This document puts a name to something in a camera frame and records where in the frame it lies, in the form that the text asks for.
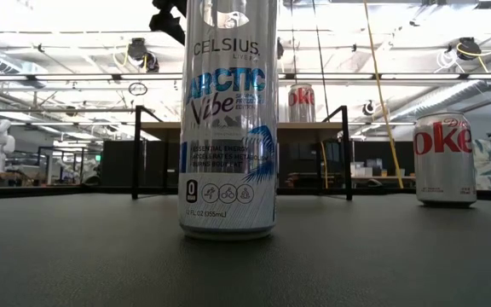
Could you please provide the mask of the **silver Diet Coke can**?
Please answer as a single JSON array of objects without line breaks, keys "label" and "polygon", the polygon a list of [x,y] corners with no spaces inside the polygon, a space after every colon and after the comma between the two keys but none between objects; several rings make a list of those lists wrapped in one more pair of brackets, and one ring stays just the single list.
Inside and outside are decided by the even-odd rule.
[{"label": "silver Diet Coke can", "polygon": [[413,129],[417,199],[425,206],[468,207],[477,201],[471,126],[463,113],[432,113]]},{"label": "silver Diet Coke can", "polygon": [[315,122],[315,92],[311,84],[294,84],[288,94],[291,122]]}]

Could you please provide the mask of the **black table mat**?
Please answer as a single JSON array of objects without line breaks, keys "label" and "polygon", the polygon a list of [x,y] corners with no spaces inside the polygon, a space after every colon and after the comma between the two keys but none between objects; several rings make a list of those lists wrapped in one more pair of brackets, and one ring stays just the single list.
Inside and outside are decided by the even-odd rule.
[{"label": "black table mat", "polygon": [[281,197],[231,243],[186,238],[173,196],[3,199],[0,306],[491,307],[491,201]]}]

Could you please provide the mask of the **black partition wall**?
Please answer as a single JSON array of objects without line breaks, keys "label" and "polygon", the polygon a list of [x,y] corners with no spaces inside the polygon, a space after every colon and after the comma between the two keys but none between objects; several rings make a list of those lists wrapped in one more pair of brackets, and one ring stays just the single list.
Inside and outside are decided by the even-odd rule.
[{"label": "black partition wall", "polygon": [[[101,185],[130,187],[133,175],[133,141],[106,141],[101,156]],[[178,154],[176,143],[144,142],[139,162],[139,186],[162,188],[163,170],[167,167],[166,187],[178,185]]]}]

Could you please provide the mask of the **long ceiling light strip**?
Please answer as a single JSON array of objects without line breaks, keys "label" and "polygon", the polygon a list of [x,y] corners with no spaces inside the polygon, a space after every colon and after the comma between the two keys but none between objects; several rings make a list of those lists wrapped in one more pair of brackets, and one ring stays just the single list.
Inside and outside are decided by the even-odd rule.
[{"label": "long ceiling light strip", "polygon": [[[0,82],[8,81],[113,81],[113,80],[178,80],[181,73],[126,74],[0,74]],[[281,73],[280,80],[491,80],[491,73]]]}]

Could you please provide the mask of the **wooden shelf black metal frame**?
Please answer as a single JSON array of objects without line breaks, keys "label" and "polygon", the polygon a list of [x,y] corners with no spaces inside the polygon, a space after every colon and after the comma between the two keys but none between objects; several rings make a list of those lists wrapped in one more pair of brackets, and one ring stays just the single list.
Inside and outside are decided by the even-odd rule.
[{"label": "wooden shelf black metal frame", "polygon": [[[136,200],[141,194],[176,194],[175,188],[170,188],[167,183],[168,173],[168,153],[169,144],[177,142],[181,133],[181,124],[178,122],[164,122],[162,119],[148,110],[144,106],[137,106],[133,109],[135,114],[134,121],[134,142],[132,155],[132,184],[130,187],[131,197]],[[341,161],[344,163],[344,187],[327,188],[321,186],[318,188],[278,188],[279,195],[343,195],[346,200],[352,200],[354,191],[351,181],[350,170],[350,137],[349,121],[347,107],[338,107],[335,113],[340,113],[342,123],[333,123],[324,121],[320,123],[279,123],[277,126],[278,140],[284,143],[307,142],[321,145],[325,140],[336,136],[341,132],[341,148],[343,153]],[[162,186],[159,188],[142,188],[140,186],[140,170],[143,156],[142,132],[147,132],[151,136],[159,138],[163,144],[163,171]]]}]

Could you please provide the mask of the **white silver Celsius can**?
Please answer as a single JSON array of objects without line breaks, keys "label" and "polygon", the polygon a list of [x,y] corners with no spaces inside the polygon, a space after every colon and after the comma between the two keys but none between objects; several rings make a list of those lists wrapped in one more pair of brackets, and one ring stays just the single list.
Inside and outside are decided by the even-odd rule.
[{"label": "white silver Celsius can", "polygon": [[278,0],[188,0],[179,224],[251,240],[275,224]]}]

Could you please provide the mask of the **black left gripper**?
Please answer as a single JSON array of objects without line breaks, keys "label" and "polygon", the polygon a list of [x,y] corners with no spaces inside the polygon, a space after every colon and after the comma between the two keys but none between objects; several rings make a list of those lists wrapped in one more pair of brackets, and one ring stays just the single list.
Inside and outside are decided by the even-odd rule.
[{"label": "black left gripper", "polygon": [[164,32],[184,45],[185,32],[180,26],[180,18],[174,17],[170,12],[173,8],[185,12],[186,0],[152,0],[152,4],[161,12],[152,16],[149,22],[150,30],[152,32]]}]

